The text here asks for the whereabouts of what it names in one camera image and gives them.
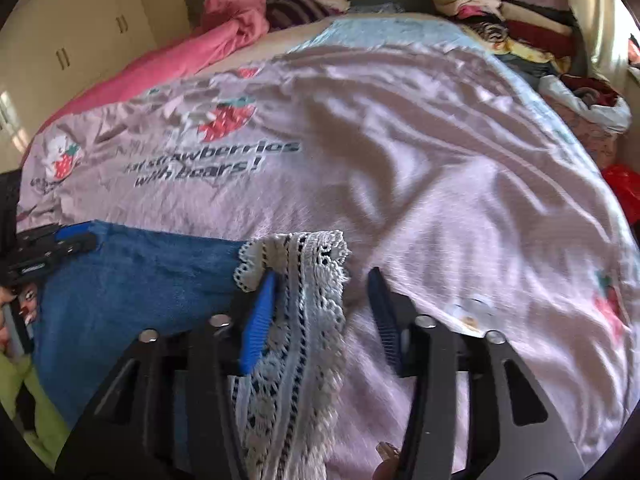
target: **white lace trim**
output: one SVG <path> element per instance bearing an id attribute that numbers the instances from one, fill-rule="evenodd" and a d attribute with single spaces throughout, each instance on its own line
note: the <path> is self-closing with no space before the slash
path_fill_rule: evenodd
<path id="1" fill-rule="evenodd" d="M 283 277 L 262 358 L 250 377 L 230 384 L 252 479 L 326 478 L 344 369 L 348 254 L 340 231 L 272 235 L 239 251 L 234 279 L 245 292 L 266 267 Z"/>

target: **pink bedsheet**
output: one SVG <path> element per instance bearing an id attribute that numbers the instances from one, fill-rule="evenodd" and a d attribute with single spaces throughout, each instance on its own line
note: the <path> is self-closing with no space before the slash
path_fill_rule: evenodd
<path id="1" fill-rule="evenodd" d="M 122 72 L 69 101 L 38 133 L 67 114 L 127 101 L 141 92 L 199 72 L 269 31 L 266 0 L 206 0 L 198 36 L 141 56 Z"/>

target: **red clothing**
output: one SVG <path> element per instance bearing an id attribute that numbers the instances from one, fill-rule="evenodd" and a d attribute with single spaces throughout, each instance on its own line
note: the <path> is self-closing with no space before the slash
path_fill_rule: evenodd
<path id="1" fill-rule="evenodd" d="M 572 36 L 563 36 L 553 30 L 530 23 L 507 20 L 509 36 L 530 46 L 550 52 L 557 58 L 573 56 L 575 43 Z"/>
<path id="2" fill-rule="evenodd" d="M 571 92 L 575 92 L 580 88 L 593 88 L 597 90 L 600 95 L 598 96 L 596 104 L 600 106 L 616 105 L 618 92 L 611 88 L 606 81 L 593 77 L 576 77 L 567 74 L 560 76 L 560 81 L 562 81 Z"/>

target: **green fabric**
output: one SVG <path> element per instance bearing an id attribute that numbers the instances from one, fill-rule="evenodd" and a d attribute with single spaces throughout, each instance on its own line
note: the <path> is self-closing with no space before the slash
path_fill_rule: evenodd
<path id="1" fill-rule="evenodd" d="M 53 470 L 69 436 L 69 430 L 40 386 L 31 358 L 24 356 L 12 363 L 0 353 L 0 402 L 11 420 L 15 418 L 15 399 L 23 383 L 36 401 L 36 431 L 25 432 L 24 440 L 37 457 Z"/>
<path id="2" fill-rule="evenodd" d="M 38 375 L 33 366 L 30 367 L 29 373 L 24 378 L 24 384 L 36 401 L 35 425 L 38 440 L 50 455 L 49 461 L 44 459 L 42 461 L 53 469 L 69 436 L 69 428 L 40 386 Z"/>
<path id="3" fill-rule="evenodd" d="M 11 420 L 15 418 L 15 399 L 30 367 L 29 358 L 12 363 L 0 352 L 0 403 Z"/>

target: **striped pillow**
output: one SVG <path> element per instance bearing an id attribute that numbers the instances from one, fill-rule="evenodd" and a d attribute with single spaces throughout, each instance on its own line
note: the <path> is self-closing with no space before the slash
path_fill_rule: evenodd
<path id="1" fill-rule="evenodd" d="M 271 31 L 319 22 L 336 14 L 340 12 L 315 0 L 267 0 L 266 18 Z"/>

